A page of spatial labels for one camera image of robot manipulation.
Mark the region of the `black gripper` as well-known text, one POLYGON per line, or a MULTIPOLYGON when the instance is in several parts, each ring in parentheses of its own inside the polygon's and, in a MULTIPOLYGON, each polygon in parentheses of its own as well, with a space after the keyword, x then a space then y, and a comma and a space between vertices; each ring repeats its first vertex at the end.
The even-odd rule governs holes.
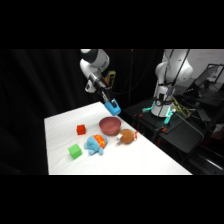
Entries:
MULTIPOLYGON (((110 101, 110 97, 107 95, 107 84, 105 83, 103 78, 97 78, 93 81, 93 85, 99 95, 102 96, 104 103, 110 101)), ((111 100, 111 104, 113 107, 117 107, 117 103, 115 99, 111 100)))

